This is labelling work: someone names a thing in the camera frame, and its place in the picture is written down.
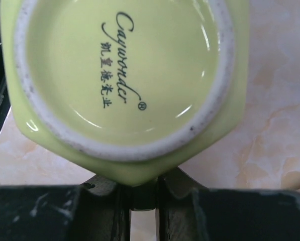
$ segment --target glossy ceramic surface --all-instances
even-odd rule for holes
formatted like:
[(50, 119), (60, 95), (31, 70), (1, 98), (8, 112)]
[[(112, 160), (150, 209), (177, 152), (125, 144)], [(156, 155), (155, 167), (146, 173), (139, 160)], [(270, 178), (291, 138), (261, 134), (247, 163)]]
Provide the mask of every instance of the glossy ceramic surface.
[(1, 1), (1, 24), (5, 65), (10, 98), (18, 127), (22, 133), (39, 145), (46, 147), (84, 168), (128, 185), (143, 183), (179, 165), (228, 133), (242, 117), (247, 79), (249, 42), (248, 3), (246, 3), (246, 1), (227, 1), (227, 3), (234, 20), (238, 48), (233, 85), (230, 88), (227, 101), (222, 106), (222, 110), (208, 128), (194, 139), (190, 145), (184, 146), (164, 158), (157, 158), (144, 163), (129, 164), (106, 162), (82, 154), (54, 138), (48, 129), (39, 121), (26, 101), (25, 96), (22, 94), (21, 87), (17, 84), (17, 81), (12, 81), (15, 80), (17, 76), (12, 58), (12, 30), (21, 1)]
[(233, 74), (224, 0), (24, 0), (14, 34), (17, 73), (40, 120), (108, 160), (188, 143), (219, 111)]

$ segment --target ceramic cup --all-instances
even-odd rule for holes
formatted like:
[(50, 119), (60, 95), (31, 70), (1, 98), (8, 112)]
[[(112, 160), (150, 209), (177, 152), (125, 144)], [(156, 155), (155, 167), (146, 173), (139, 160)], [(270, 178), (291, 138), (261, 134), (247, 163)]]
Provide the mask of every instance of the ceramic cup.
[(144, 161), (189, 144), (232, 79), (224, 0), (24, 0), (16, 69), (55, 137), (90, 156)]

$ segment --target circular rim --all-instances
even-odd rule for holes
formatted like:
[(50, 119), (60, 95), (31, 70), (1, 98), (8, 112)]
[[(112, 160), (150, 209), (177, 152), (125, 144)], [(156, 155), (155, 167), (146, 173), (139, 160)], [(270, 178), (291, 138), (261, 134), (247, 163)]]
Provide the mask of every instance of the circular rim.
[(26, 37), (30, 19), (38, 2), (39, 0), (24, 0), (17, 18), (14, 36), (16, 69), (21, 86), (35, 113), (64, 143), (82, 153), (105, 160), (123, 162), (149, 160), (168, 154), (190, 142), (219, 112), (232, 81), (235, 62), (235, 36), (225, 0), (208, 0), (218, 27), (220, 57), (215, 80), (206, 101), (194, 117), (176, 132), (149, 144), (128, 147), (104, 144), (86, 138), (69, 128), (50, 111), (36, 91), (26, 58)]

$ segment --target marble tabletop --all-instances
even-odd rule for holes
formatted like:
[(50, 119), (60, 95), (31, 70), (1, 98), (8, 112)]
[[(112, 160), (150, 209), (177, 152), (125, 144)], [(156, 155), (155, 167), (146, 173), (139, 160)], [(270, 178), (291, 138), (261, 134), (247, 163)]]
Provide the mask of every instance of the marble tabletop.
[[(300, 188), (300, 0), (251, 0), (246, 111), (225, 138), (181, 165), (207, 187)], [(0, 134), (0, 185), (75, 184), (93, 173), (21, 135)], [(154, 213), (134, 213), (132, 240), (155, 240)]]

